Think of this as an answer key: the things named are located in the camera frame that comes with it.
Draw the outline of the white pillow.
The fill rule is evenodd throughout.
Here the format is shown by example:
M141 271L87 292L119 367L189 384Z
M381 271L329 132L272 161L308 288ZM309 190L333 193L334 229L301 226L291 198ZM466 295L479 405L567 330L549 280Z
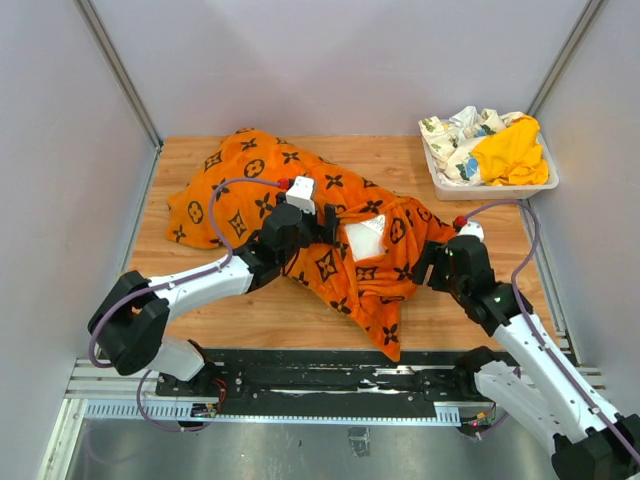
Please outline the white pillow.
M386 228L386 217L378 215L369 220L348 224L344 227L355 261L377 257L384 253L382 237Z

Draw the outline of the orange monogram pillowcase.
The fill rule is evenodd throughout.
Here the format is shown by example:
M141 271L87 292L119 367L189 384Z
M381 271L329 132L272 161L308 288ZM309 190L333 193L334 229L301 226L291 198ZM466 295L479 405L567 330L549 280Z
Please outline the orange monogram pillowcase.
M414 295L411 270L426 241L445 243L454 229L420 201L399 196L315 153L259 130L224 137L187 186L167 199L170 241L199 249L244 244L276 206L273 182L315 180L318 207L335 205L334 244L314 244L288 266L289 277L350 317L389 359L401 354L400 303ZM386 217L384 253L355 261L344 227Z

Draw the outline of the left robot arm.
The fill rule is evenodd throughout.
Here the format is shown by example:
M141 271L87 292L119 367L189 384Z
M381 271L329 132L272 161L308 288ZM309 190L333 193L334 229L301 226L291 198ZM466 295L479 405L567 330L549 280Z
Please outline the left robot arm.
M156 371L176 378L192 395L207 393L214 371L198 346L168 335L167 325L205 304L263 288L301 249L333 244L338 224L331 204L318 215L281 203L248 242L219 260L161 277L123 274L88 323L89 353L106 357L92 363L121 376Z

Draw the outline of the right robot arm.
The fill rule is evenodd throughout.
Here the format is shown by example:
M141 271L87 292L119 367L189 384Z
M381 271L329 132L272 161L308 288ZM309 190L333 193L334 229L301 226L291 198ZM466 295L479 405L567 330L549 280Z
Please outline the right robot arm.
M460 397L497 403L545 448L560 479L638 475L638 415L623 415L584 379L518 287L496 279L481 239L426 242L412 277L449 294L525 373L519 377L489 348L478 347L460 359L452 377Z

